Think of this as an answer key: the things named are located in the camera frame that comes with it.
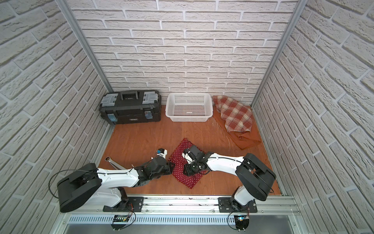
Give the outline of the red polka dot skirt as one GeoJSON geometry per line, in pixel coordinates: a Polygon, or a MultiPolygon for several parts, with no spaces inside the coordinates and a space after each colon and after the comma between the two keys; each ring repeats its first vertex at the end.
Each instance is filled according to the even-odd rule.
{"type": "Polygon", "coordinates": [[[203,177],[201,173],[192,176],[183,174],[184,165],[187,164],[188,161],[182,156],[182,153],[192,145],[193,144],[187,138],[184,138],[168,159],[169,162],[175,164],[172,175],[177,179],[177,181],[181,182],[189,189],[192,189],[203,177]]]}

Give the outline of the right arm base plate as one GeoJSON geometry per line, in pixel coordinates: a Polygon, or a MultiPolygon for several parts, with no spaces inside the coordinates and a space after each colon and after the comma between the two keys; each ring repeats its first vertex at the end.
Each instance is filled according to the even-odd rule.
{"type": "Polygon", "coordinates": [[[255,200],[250,200],[246,205],[241,205],[234,198],[218,198],[219,212],[220,213],[230,213],[230,212],[239,212],[239,213],[257,213],[257,204],[255,200]]]}

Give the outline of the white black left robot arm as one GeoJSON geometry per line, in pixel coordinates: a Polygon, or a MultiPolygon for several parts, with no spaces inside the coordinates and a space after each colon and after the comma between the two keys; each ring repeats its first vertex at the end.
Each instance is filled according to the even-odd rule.
{"type": "Polygon", "coordinates": [[[68,213],[83,205],[99,205],[104,212],[125,212],[131,208],[125,187],[145,186],[153,179],[171,175],[174,168],[175,164],[162,156],[124,170],[86,164],[57,183],[59,210],[68,213]]]}

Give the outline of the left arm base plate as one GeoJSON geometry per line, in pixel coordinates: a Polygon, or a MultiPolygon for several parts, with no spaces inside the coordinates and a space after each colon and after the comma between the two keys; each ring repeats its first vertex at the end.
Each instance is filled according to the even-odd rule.
{"type": "Polygon", "coordinates": [[[114,207],[104,206],[103,212],[141,212],[143,207],[144,197],[128,197],[120,201],[114,207]]]}

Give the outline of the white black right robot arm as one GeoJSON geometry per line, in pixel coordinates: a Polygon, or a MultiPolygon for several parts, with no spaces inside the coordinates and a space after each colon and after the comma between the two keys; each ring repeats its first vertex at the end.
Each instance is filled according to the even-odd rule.
{"type": "Polygon", "coordinates": [[[243,184],[234,193],[232,200],[245,206],[257,199],[266,201],[276,180],[275,173],[255,155],[244,157],[223,156],[217,153],[200,151],[195,145],[182,153],[187,160],[183,173],[192,176],[202,172],[220,171],[235,175],[243,184]]]}

